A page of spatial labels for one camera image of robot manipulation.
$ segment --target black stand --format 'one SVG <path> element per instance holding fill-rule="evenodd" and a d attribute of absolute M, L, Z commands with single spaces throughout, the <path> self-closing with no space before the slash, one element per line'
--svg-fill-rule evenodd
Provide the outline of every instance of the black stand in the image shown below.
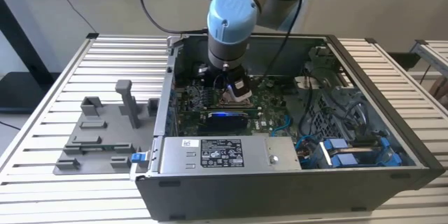
<path fill-rule="evenodd" d="M 5 0 L 0 0 L 0 31 L 30 71 L 11 72 L 0 80 L 0 113 L 31 114 L 59 73 L 49 72 Z"/>

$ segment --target wall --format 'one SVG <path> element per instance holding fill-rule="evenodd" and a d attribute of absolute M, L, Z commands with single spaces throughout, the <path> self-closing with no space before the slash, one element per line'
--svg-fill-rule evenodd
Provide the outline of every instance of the wall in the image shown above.
<path fill-rule="evenodd" d="M 6 1 L 46 65 L 51 71 L 62 71 L 91 28 L 66 0 Z M 147 19 L 139 0 L 71 1 L 101 33 L 163 34 Z M 207 0 L 146 0 L 146 3 L 165 27 L 206 26 Z M 389 50 L 409 50 L 417 38 L 448 39 L 448 0 L 310 0 L 309 8 L 299 30 L 303 33 L 375 37 Z M 13 54 L 0 56 L 14 63 Z M 9 71 L 6 68 L 10 67 L 2 67 L 0 71 Z"/>
<path fill-rule="evenodd" d="M 448 40 L 448 0 L 311 0 L 305 33 L 373 37 L 390 51 L 415 39 Z"/>
<path fill-rule="evenodd" d="M 66 0 L 6 1 L 47 67 L 51 71 L 62 71 L 87 33 L 93 32 L 90 26 Z M 147 19 L 139 0 L 71 0 L 71 2 L 101 33 L 163 34 Z M 146 3 L 155 19 L 165 27 L 171 29 L 206 27 L 207 0 L 146 0 Z M 18 56 L 2 55 L 2 59 L 6 57 L 10 60 Z M 21 70 L 21 67 L 10 66 L 2 67 L 0 71 L 18 71 L 18 69 Z"/>

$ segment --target barcode sticker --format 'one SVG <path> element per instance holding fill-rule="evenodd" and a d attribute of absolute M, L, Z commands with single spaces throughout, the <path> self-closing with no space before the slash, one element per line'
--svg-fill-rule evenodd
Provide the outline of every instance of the barcode sticker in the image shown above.
<path fill-rule="evenodd" d="M 183 147 L 199 147 L 199 139 L 183 139 Z"/>

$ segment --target blue joint cap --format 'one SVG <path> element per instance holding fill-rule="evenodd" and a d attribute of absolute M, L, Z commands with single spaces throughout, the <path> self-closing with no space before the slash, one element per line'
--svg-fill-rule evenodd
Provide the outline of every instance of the blue joint cap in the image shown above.
<path fill-rule="evenodd" d="M 255 29 L 258 14 L 254 0 L 213 0 L 207 16 L 211 36 L 225 44 L 243 42 Z"/>
<path fill-rule="evenodd" d="M 131 162 L 133 163 L 143 163 L 147 160 L 147 154 L 146 153 L 134 153 L 131 156 Z"/>

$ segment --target motherboard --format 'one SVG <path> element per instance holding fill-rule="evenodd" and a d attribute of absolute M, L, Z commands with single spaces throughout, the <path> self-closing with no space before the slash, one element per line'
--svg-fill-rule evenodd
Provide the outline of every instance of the motherboard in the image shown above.
<path fill-rule="evenodd" d="M 177 89 L 179 136 L 297 136 L 285 99 L 286 80 L 251 79 L 254 94 L 234 102 L 226 89 L 203 87 L 197 81 Z"/>

